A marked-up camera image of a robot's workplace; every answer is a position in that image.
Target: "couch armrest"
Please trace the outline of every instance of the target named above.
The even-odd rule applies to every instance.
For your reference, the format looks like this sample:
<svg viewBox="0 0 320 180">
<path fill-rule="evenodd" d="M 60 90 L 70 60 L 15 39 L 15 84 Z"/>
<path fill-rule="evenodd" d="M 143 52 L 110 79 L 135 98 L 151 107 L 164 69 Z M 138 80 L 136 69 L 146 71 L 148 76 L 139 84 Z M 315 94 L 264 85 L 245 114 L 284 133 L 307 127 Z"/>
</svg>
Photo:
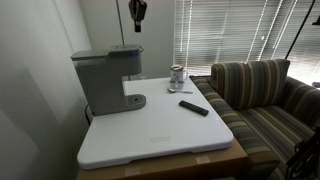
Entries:
<svg viewBox="0 0 320 180">
<path fill-rule="evenodd" d="M 280 106 L 312 129 L 320 123 L 320 91 L 287 77 Z"/>
<path fill-rule="evenodd" d="M 279 160 L 264 141 L 245 123 L 208 83 L 209 77 L 191 80 L 232 131 L 248 155 L 244 179 L 265 179 L 278 166 Z"/>
</svg>

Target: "gray coffee maker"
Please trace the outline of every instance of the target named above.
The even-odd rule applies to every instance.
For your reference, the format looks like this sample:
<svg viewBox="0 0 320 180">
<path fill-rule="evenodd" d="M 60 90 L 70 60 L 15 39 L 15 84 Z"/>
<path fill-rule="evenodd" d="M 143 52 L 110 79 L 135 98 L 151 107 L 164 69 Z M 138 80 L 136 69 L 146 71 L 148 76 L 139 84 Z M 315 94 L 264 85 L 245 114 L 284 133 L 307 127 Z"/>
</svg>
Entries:
<svg viewBox="0 0 320 180">
<path fill-rule="evenodd" d="M 118 45 L 109 50 L 79 51 L 71 56 L 94 116 L 141 109 L 141 94 L 125 95 L 123 77 L 141 73 L 141 46 Z"/>
</svg>

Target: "striped upholstery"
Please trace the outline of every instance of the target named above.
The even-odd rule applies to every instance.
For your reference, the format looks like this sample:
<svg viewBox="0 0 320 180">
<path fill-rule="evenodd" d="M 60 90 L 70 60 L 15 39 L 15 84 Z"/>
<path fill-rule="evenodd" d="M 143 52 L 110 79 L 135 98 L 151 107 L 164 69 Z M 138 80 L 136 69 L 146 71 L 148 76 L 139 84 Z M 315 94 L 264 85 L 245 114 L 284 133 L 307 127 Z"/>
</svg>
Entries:
<svg viewBox="0 0 320 180">
<path fill-rule="evenodd" d="M 320 124 L 320 91 L 287 77 L 280 105 L 310 127 Z"/>
<path fill-rule="evenodd" d="M 215 92 L 208 83 L 210 78 L 192 77 L 191 79 L 248 154 L 249 165 L 243 178 L 263 179 L 268 177 L 279 164 L 279 160 L 274 153 Z"/>
<path fill-rule="evenodd" d="M 236 111 L 237 114 L 268 144 L 280 164 L 273 178 L 283 179 L 285 163 L 294 155 L 294 146 L 307 140 L 313 131 L 279 106 L 267 106 Z"/>
<path fill-rule="evenodd" d="M 281 97 L 289 64 L 285 59 L 216 63 L 210 83 L 233 109 L 273 105 Z"/>
</svg>

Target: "couch cushion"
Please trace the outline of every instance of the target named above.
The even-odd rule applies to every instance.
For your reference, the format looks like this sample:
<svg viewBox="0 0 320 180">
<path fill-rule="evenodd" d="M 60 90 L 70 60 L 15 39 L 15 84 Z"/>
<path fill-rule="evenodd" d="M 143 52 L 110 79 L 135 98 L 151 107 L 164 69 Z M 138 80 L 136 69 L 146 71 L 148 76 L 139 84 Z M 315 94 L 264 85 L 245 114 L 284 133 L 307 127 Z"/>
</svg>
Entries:
<svg viewBox="0 0 320 180">
<path fill-rule="evenodd" d="M 294 155 L 294 146 L 313 135 L 307 125 L 278 106 L 236 112 L 279 157 L 280 164 L 275 172 L 280 175 L 285 174 L 285 163 Z"/>
<path fill-rule="evenodd" d="M 235 110 L 276 104 L 290 61 L 285 59 L 216 63 L 211 85 Z"/>
</svg>

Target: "table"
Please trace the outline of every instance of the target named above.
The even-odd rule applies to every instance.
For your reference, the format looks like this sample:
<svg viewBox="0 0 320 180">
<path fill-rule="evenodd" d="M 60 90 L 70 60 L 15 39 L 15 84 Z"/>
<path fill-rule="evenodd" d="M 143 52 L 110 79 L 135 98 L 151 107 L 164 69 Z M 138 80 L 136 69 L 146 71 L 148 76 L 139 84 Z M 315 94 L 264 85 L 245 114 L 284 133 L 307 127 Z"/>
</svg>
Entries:
<svg viewBox="0 0 320 180">
<path fill-rule="evenodd" d="M 247 163 L 247 154 L 234 139 L 228 149 L 180 153 L 136 160 L 129 164 L 80 169 L 77 180 L 189 180 L 236 177 Z"/>
<path fill-rule="evenodd" d="M 222 152 L 222 154 L 229 152 L 228 157 L 222 156 L 222 161 L 218 161 L 226 163 L 233 159 L 243 162 L 242 160 L 246 157 L 244 151 L 239 145 L 237 146 L 237 142 L 233 140 L 233 135 L 229 128 L 212 109 L 193 82 L 188 79 L 184 84 L 184 90 L 193 91 L 194 94 L 192 95 L 170 94 L 166 90 L 169 86 L 169 78 L 125 82 L 126 94 L 138 93 L 146 96 L 146 107 L 135 111 L 95 117 L 78 154 L 80 166 L 84 169 L 94 169 L 125 164 L 138 159 L 148 161 L 150 159 L 145 158 L 152 159 L 152 157 L 156 156 L 162 156 L 159 158 L 165 159 L 181 155 L 170 154 L 190 151 L 211 151 L 230 146 L 231 148 Z M 208 116 L 202 117 L 199 114 L 179 107 L 178 103 L 181 100 L 209 110 Z M 203 158 L 201 158 L 202 156 L 199 158 L 198 153 L 198 155 L 190 155 L 192 153 L 186 154 L 189 154 L 187 156 L 190 156 L 192 159 L 190 159 L 190 162 L 194 161 L 194 157 L 192 156 L 197 156 L 198 158 L 196 158 L 196 164 L 191 163 L 188 165 L 191 169 L 197 169 L 197 164 L 220 164 L 219 167 L 222 167 L 221 163 L 214 163 L 219 159 L 214 157 L 214 154 L 212 154 L 212 157 L 209 154 L 204 155 Z M 167 164 L 167 166 L 169 169 L 175 169 L 175 173 L 177 173 L 176 170 L 184 169 L 184 160 L 185 158 L 182 158 L 180 165 L 176 168 L 172 167 L 171 163 Z M 145 174 L 144 172 L 141 173 L 141 171 L 146 171 L 146 174 L 151 172 L 151 174 L 156 173 L 157 175 L 164 173 L 157 165 L 151 166 L 151 168 L 151 171 L 146 170 L 148 168 L 140 164 L 131 170 L 130 168 L 129 170 L 126 168 L 125 173 L 120 174 L 122 174 L 122 177 L 128 175 L 133 177 L 132 175 L 139 174 L 141 176 Z M 81 170 L 80 172 L 88 173 L 96 171 Z"/>
</svg>

